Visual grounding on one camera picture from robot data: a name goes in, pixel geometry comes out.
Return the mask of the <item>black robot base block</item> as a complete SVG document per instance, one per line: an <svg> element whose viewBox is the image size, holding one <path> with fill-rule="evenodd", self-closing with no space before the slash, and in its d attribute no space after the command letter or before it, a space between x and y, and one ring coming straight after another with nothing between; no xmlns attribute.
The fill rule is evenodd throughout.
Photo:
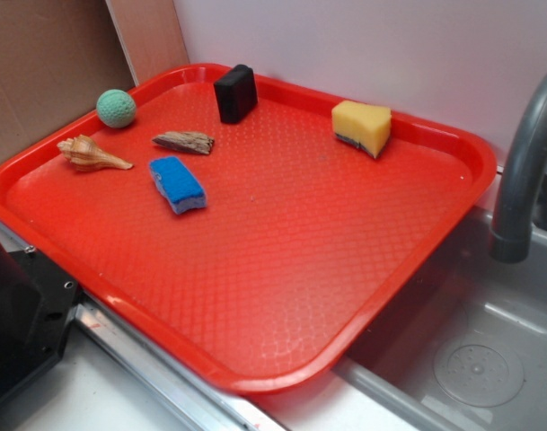
<svg viewBox="0 0 547 431"><path fill-rule="evenodd" d="M44 253L0 242L0 406L61 361L80 294Z"/></svg>

